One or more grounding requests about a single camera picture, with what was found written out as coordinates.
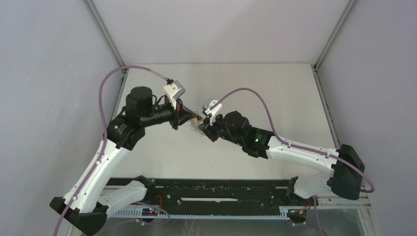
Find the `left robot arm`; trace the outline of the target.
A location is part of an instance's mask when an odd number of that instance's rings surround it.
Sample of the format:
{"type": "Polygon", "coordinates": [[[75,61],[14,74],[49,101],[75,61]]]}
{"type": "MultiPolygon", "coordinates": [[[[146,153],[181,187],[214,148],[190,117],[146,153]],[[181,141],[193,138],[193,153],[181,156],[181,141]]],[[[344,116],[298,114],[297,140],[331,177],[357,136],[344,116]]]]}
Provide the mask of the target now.
{"type": "Polygon", "coordinates": [[[195,113],[180,99],[184,88],[172,83],[164,90],[164,103],[158,105],[150,88],[133,88],[121,112],[109,122],[97,154],[74,188],[64,197],[51,200],[50,207],[84,235],[95,235],[111,215],[134,202],[149,205],[155,200],[153,182],[144,176],[104,196],[101,192],[115,168],[144,137],[145,128],[168,122],[177,130],[195,118],[195,113]]]}

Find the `key with yellow tag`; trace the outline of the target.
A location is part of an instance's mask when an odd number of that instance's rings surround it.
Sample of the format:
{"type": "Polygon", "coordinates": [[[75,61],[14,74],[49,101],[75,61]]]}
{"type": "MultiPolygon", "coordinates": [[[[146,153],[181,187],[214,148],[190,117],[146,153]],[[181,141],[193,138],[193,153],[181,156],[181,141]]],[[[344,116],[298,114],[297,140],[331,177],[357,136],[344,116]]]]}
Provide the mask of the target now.
{"type": "Polygon", "coordinates": [[[199,124],[200,124],[200,120],[198,118],[193,118],[193,119],[190,120],[190,123],[191,123],[192,126],[198,127],[199,124]]]}

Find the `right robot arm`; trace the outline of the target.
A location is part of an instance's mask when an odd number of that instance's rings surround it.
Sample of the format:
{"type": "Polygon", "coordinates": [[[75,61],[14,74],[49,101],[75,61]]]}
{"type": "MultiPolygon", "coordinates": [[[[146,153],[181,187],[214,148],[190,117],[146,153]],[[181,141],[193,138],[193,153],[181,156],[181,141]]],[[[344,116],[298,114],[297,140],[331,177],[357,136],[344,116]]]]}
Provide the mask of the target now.
{"type": "Polygon", "coordinates": [[[316,170],[316,174],[308,177],[291,178],[286,192],[291,205],[298,206],[305,199],[329,193],[347,200],[359,199],[365,166],[350,145],[320,148],[281,142],[273,132],[252,126],[237,111],[218,115],[214,122],[205,118],[197,128],[211,141],[224,139],[240,146],[249,156],[292,161],[316,170]]]}

